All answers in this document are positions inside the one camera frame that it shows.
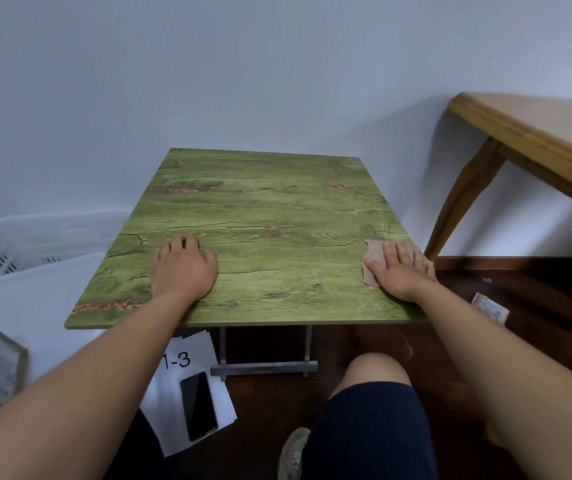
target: table top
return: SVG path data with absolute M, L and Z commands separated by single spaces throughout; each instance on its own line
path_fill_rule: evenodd
M 448 108 L 572 183 L 572 100 L 461 93 Z
M 364 240 L 407 233 L 358 158 L 173 148 L 66 327 L 108 328 L 145 303 L 150 260 L 175 233 L 218 254 L 189 326 L 425 319 L 363 283 Z

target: wooden table leg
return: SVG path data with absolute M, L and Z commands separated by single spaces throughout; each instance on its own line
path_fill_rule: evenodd
M 431 261 L 437 258 L 459 221 L 506 161 L 497 153 L 499 145 L 495 138 L 489 137 L 457 177 L 426 246 L 424 254 Z

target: black phone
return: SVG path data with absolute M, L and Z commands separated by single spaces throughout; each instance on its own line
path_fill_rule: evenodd
M 218 428 L 217 417 L 206 372 L 182 379 L 179 386 L 182 389 L 188 439 L 196 441 L 215 431 Z

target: brown floor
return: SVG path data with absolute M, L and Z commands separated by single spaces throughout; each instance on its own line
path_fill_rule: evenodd
M 572 280 L 517 271 L 443 271 L 438 277 L 468 301 L 479 291 L 510 309 L 510 330 L 572 370 Z M 217 330 L 211 332 L 217 344 Z M 303 327 L 231 328 L 228 362 L 300 360 L 303 334 Z M 171 464 L 182 479 L 276 479 L 290 432 L 313 428 L 348 363 L 374 351 L 408 371 L 430 421 L 439 478 L 525 478 L 507 451 L 483 439 L 483 412 L 430 324 L 315 327 L 316 374 L 229 378 L 237 421 Z

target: sneaker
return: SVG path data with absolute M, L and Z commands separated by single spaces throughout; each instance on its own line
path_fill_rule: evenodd
M 290 434 L 282 448 L 277 480 L 299 480 L 301 478 L 301 452 L 309 435 L 308 428 L 297 428 Z

